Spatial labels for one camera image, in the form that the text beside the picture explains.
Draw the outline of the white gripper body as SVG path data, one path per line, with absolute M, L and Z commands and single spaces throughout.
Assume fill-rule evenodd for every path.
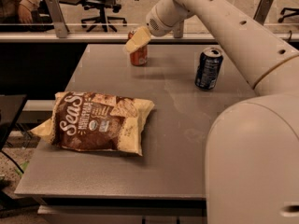
M 146 24 L 154 36 L 183 37 L 184 21 L 193 13 L 175 0 L 160 0 L 146 16 Z

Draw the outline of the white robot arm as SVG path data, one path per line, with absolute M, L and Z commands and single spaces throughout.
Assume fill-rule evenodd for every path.
M 299 224 L 298 51 L 226 0 L 159 0 L 133 51 L 197 17 L 250 95 L 213 122 L 205 154 L 208 224 Z

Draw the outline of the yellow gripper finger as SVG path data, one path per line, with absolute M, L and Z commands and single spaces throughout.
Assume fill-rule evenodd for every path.
M 125 44 L 125 50 L 133 53 L 146 46 L 151 40 L 150 29 L 146 26 L 138 27 L 129 33 L 131 36 Z

